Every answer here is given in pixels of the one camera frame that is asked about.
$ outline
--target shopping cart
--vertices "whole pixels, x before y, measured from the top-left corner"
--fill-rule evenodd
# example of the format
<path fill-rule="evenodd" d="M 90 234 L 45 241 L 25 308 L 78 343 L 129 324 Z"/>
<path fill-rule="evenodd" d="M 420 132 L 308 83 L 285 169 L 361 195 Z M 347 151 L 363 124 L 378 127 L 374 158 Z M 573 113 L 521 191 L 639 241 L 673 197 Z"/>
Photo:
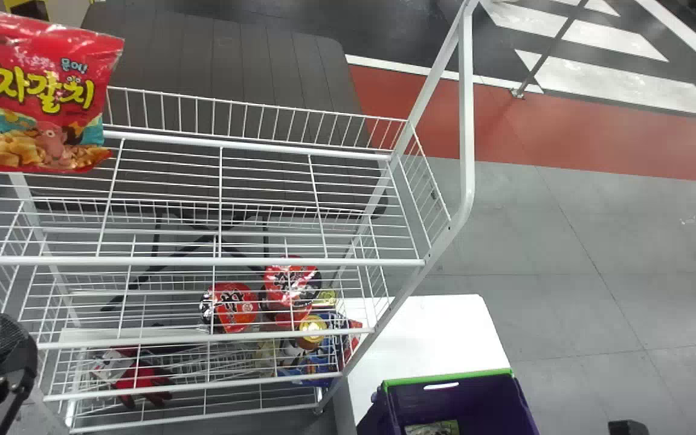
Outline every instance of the shopping cart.
<path fill-rule="evenodd" d="M 0 313 L 37 343 L 36 400 L 70 433 L 320 413 L 469 216 L 475 5 L 461 6 L 407 119 L 110 86 L 113 158 L 83 175 L 0 174 Z M 450 214 L 415 126 L 456 46 L 461 204 Z M 239 333 L 201 322 L 210 286 L 262 289 L 281 264 L 318 268 L 329 297 L 310 314 L 327 328 L 300 330 L 295 308 L 282 321 L 263 303 Z M 390 266 L 408 268 L 393 292 Z M 323 359 L 282 371 L 297 361 L 283 347 L 313 335 L 330 344 Z M 110 388 L 91 367 L 119 349 L 169 382 Z M 133 410 L 117 399 L 145 393 L 172 398 Z"/>

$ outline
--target red floor stripe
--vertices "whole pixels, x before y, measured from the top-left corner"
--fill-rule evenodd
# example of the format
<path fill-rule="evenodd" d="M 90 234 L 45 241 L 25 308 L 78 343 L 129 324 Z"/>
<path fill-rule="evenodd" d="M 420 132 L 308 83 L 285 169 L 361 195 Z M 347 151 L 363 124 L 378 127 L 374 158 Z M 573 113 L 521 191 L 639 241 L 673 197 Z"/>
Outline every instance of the red floor stripe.
<path fill-rule="evenodd" d="M 367 115 L 406 118 L 424 77 L 351 66 Z M 441 80 L 418 123 L 428 156 L 457 158 L 458 83 Z M 478 160 L 696 181 L 696 118 L 475 85 Z"/>

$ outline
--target red noodle package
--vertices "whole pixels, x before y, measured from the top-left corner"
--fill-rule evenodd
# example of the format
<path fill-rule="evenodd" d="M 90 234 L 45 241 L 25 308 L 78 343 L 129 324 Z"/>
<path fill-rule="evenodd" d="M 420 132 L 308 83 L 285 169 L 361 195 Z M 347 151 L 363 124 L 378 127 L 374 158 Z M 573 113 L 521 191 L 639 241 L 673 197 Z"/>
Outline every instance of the red noodle package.
<path fill-rule="evenodd" d="M 80 173 L 111 156 L 102 112 L 122 45 L 0 12 L 0 171 Z"/>

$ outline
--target yellow korean lettering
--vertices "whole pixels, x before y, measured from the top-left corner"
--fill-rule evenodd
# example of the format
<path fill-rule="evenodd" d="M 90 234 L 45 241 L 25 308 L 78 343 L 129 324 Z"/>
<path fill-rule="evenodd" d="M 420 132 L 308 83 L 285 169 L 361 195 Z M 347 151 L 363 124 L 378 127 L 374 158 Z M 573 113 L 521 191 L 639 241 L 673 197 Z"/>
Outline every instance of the yellow korean lettering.
<path fill-rule="evenodd" d="M 39 99 L 42 100 L 42 111 L 44 113 L 58 113 L 60 111 L 60 103 L 56 104 L 55 94 L 58 89 L 63 88 L 61 83 L 58 83 L 58 75 L 52 71 L 47 73 L 47 86 L 45 90 L 39 94 Z"/>
<path fill-rule="evenodd" d="M 31 95 L 39 95 L 47 88 L 47 77 L 38 74 L 28 74 L 28 89 L 25 90 Z"/>
<path fill-rule="evenodd" d="M 85 92 L 85 104 L 82 105 L 82 108 L 88 110 L 91 107 L 91 103 L 93 103 L 96 85 L 93 83 L 93 80 L 85 80 L 85 88 L 87 91 Z"/>
<path fill-rule="evenodd" d="M 85 99 L 82 97 L 82 94 L 85 93 L 85 88 L 83 88 L 80 83 L 75 83 L 75 82 L 66 82 L 63 84 L 63 90 L 68 91 L 68 94 L 66 97 L 61 97 L 60 102 L 62 103 L 68 103 L 68 102 L 75 102 L 78 105 L 82 104 L 85 102 Z"/>
<path fill-rule="evenodd" d="M 4 92 L 8 97 L 17 97 L 18 92 L 15 89 L 11 88 L 12 78 L 14 77 L 12 71 L 9 71 L 9 69 L 7 68 L 0 67 L 0 76 L 2 77 L 2 81 L 0 82 L 0 94 Z"/>
<path fill-rule="evenodd" d="M 28 86 L 28 82 L 25 81 L 23 70 L 20 66 L 15 66 L 14 68 L 14 84 L 16 85 L 17 99 L 19 103 L 23 102 L 23 97 L 25 96 L 25 89 Z"/>

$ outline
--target white table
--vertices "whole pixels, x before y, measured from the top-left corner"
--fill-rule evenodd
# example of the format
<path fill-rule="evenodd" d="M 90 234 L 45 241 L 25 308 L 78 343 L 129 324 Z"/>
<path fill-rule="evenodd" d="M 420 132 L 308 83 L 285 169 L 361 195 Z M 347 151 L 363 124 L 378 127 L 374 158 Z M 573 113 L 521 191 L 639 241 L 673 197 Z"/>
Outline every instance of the white table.
<path fill-rule="evenodd" d="M 348 376 L 350 405 L 346 397 L 336 395 L 338 433 L 356 433 L 356 424 L 369 410 L 372 393 L 383 380 L 508 367 L 479 295 L 409 297 Z M 346 424 L 351 420 L 349 413 L 353 413 L 353 430 Z"/>

